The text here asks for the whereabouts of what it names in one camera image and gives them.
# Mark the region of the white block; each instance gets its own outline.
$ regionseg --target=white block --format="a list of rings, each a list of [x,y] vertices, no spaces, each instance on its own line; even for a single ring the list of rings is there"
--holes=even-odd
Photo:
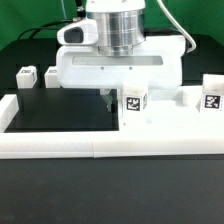
[[[217,115],[224,112],[223,75],[204,75],[200,112]]]
[[[18,110],[16,95],[5,95],[2,98],[0,101],[0,133],[5,132]]]
[[[123,122],[125,125],[142,124],[147,119],[147,83],[127,83],[123,86]]]
[[[35,66],[22,67],[16,75],[18,89],[31,89],[37,81]]]
[[[46,88],[60,88],[56,66],[50,66],[44,75]]]

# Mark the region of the cable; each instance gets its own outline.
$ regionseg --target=cable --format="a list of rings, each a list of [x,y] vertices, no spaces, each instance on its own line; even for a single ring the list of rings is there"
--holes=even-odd
[[[51,22],[51,23],[47,23],[47,24],[44,24],[43,26],[41,27],[49,27],[49,26],[57,26],[57,25],[60,25],[60,24],[64,24],[64,23],[72,23],[73,21],[72,20],[61,20],[61,21],[56,21],[56,22]],[[42,29],[36,29],[29,37],[29,39],[33,39]]]
[[[86,11],[82,5],[82,0],[75,0],[76,7],[77,7],[77,16],[84,18],[86,17]]]
[[[170,14],[170,12],[167,10],[165,5],[163,4],[162,0],[157,0],[161,10],[164,12],[164,14],[167,16],[167,18],[170,20],[170,22],[185,36],[185,38],[190,42],[191,48],[187,50],[187,53],[195,50],[197,47],[194,39],[189,35],[189,33],[174,19],[174,17]]]
[[[22,33],[18,36],[17,40],[20,40],[21,37],[22,37],[24,34],[26,34],[26,33],[28,33],[28,32],[31,32],[31,31],[35,31],[35,30],[59,30],[59,29],[57,29],[57,28],[49,28],[49,27],[39,27],[39,28],[28,29],[28,30],[25,30],[24,32],[22,32]]]
[[[67,19],[67,14],[66,14],[66,11],[65,11],[65,2],[64,2],[64,0],[61,0],[61,8],[62,8],[62,12],[63,12],[63,15],[64,15],[64,19]]]

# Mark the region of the small white block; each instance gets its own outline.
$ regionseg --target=small white block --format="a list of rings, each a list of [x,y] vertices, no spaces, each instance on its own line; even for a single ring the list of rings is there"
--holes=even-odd
[[[126,83],[122,90],[123,121],[125,125],[139,125],[147,120],[147,83]]]
[[[57,67],[50,66],[44,75],[46,88],[60,88]]]
[[[18,89],[31,89],[37,81],[35,66],[22,67],[16,75]]]
[[[200,112],[216,114],[224,112],[223,75],[204,75]]]

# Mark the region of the metal cylinder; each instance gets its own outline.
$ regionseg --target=metal cylinder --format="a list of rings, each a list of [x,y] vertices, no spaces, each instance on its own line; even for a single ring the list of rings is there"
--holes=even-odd
[[[107,56],[132,54],[132,46],[144,40],[144,9],[117,13],[87,13],[97,22],[99,52]]]

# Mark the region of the black and white pattern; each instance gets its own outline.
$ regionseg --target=black and white pattern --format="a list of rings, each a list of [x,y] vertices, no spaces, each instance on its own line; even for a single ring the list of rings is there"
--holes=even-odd
[[[127,110],[140,111],[140,98],[127,97]]]
[[[221,96],[205,95],[205,108],[220,109]]]

